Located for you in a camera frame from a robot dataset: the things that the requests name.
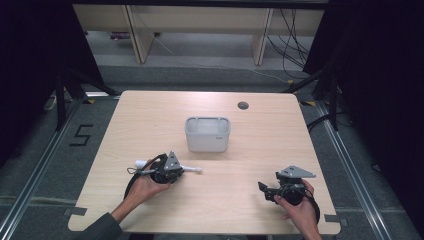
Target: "round hole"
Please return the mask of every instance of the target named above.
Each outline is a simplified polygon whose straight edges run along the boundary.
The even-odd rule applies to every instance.
[[[241,109],[241,110],[246,110],[249,108],[249,104],[247,102],[239,102],[237,104],[237,106]]]

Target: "human hand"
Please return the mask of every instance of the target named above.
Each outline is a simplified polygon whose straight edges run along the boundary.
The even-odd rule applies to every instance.
[[[302,179],[302,181],[310,194],[313,194],[314,188],[312,185],[306,180]],[[315,210],[306,197],[303,197],[302,202],[297,206],[291,205],[286,199],[278,195],[275,195],[274,199],[286,210],[286,213],[283,214],[281,218],[283,220],[291,219],[305,240],[321,239],[318,231]]]
[[[140,176],[134,181],[126,198],[112,212],[112,217],[119,223],[138,205],[148,201],[156,194],[169,189],[170,183],[159,184],[150,175]]]

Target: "wrist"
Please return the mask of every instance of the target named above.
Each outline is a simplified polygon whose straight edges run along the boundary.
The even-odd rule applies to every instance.
[[[136,207],[137,205],[126,198],[113,210],[111,215],[118,223],[121,223]]]
[[[305,233],[302,233],[302,235],[305,240],[321,240],[322,239],[318,229],[307,231]]]

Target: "metal rail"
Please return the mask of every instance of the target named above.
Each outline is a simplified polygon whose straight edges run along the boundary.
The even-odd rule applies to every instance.
[[[63,136],[65,135],[68,125],[71,122],[73,116],[75,115],[78,108],[81,106],[82,99],[74,99],[71,103],[71,106],[68,110],[68,117],[63,124],[62,128],[56,131],[53,134],[52,139],[49,142],[46,150],[41,156],[40,160],[37,163],[37,166],[34,168],[30,178],[25,184],[19,196],[16,198],[12,208],[10,209],[7,216],[2,220],[0,227],[0,236],[1,239],[10,239],[19,224],[22,216],[25,213],[28,204],[31,201],[32,196],[34,195],[37,187],[41,183],[44,174],[46,173],[52,157],[56,153]]]
[[[321,116],[328,114],[327,108],[322,101],[317,102],[317,107]],[[349,152],[347,151],[339,133],[333,129],[328,120],[325,120],[324,124],[328,135],[330,136],[330,139],[336,148],[337,154],[340,157],[343,167],[345,168],[353,189],[355,190],[358,200],[361,203],[365,215],[371,224],[371,228],[373,229],[375,236],[377,239],[381,240],[393,239],[384,222],[383,217],[378,211],[377,206],[372,200],[364,182],[362,181],[361,176],[356,170],[355,164],[352,161],[352,158],[350,157]]]

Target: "white plastic container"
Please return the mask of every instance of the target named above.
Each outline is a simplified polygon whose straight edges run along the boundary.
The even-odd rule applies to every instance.
[[[188,149],[192,152],[225,152],[231,132],[225,117],[189,117],[185,123]]]

